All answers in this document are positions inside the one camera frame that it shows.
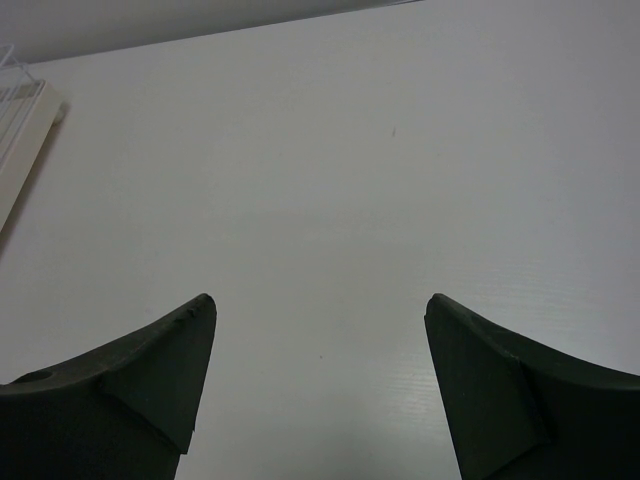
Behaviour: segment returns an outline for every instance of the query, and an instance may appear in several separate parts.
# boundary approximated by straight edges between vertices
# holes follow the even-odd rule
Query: dark green plastic part
[[[157,322],[0,386],[0,478],[173,479],[209,365],[216,307]]]
[[[463,480],[640,478],[640,377],[565,355],[444,295],[425,323]]]

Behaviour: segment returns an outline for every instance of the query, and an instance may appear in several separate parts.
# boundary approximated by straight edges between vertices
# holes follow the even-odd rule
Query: white surface
[[[1,251],[0,380],[205,291],[179,479],[409,480],[459,478],[434,292],[640,374],[637,21],[571,3],[425,2],[36,68],[71,110]]]

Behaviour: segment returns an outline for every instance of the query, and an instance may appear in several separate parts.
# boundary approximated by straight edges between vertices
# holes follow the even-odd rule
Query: wood grain texture
[[[178,478],[409,480],[459,478],[436,291],[640,373],[632,13],[422,2],[38,66],[71,109],[0,252],[2,380],[206,291]]]

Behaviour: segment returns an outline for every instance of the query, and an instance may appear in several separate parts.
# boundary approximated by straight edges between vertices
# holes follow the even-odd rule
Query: small hole
[[[46,370],[38,370],[37,372],[27,373],[26,375],[21,376],[13,383],[29,383],[29,382],[37,382],[38,380],[44,380],[45,378],[49,378],[53,375],[51,372]]]

